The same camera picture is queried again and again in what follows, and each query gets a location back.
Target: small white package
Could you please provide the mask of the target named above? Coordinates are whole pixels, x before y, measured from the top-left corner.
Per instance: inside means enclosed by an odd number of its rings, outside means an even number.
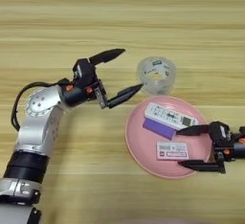
[[[185,143],[164,143],[157,142],[157,159],[158,160],[187,160],[188,146]]]

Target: purple block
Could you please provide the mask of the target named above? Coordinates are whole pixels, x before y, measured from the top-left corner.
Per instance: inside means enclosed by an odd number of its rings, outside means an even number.
[[[172,140],[172,137],[175,133],[175,129],[168,127],[164,124],[161,123],[157,123],[155,121],[152,121],[150,119],[145,119],[144,123],[143,123],[143,128],[146,128],[160,136],[163,136],[167,139]]]

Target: cable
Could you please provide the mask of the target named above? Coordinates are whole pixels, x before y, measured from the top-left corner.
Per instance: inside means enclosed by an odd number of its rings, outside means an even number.
[[[35,87],[51,87],[51,86],[55,86],[55,85],[69,85],[69,84],[73,84],[72,82],[70,82],[67,78],[64,78],[58,82],[55,82],[55,83],[47,83],[47,82],[32,82],[28,85],[26,85],[20,92],[19,94],[17,95],[15,101],[14,101],[14,104],[13,104],[13,107],[12,107],[12,110],[11,110],[11,124],[12,126],[17,130],[19,131],[20,129],[20,124],[18,122],[18,119],[17,119],[17,107],[18,107],[18,103],[19,103],[19,100],[21,98],[21,96],[25,93],[25,91],[31,89],[31,88],[35,88]]]

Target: pink plate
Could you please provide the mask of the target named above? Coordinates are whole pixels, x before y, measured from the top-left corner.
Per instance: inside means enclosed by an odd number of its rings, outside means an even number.
[[[194,174],[194,170],[181,167],[176,161],[159,161],[156,159],[157,142],[169,142],[143,128],[144,112],[150,102],[155,102],[175,111],[196,118],[200,124],[207,123],[204,117],[192,105],[179,99],[159,96],[141,102],[131,113],[125,129],[127,147],[136,162],[148,172],[167,179],[180,179]],[[208,161],[212,149],[209,135],[199,137],[174,136],[173,142],[184,142],[188,145],[190,159]]]

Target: table surface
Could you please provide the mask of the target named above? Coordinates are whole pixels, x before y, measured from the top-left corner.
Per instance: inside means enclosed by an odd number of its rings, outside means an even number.
[[[25,84],[72,76],[79,57],[125,48],[98,68],[112,96],[137,83],[146,56],[177,66],[172,96],[211,122],[244,125],[245,0],[0,0],[0,169],[16,138],[11,106]],[[85,103],[60,125],[38,208],[44,224],[120,223],[165,218],[245,223],[245,162],[227,174],[164,180],[129,155],[124,125],[140,92],[113,110]]]

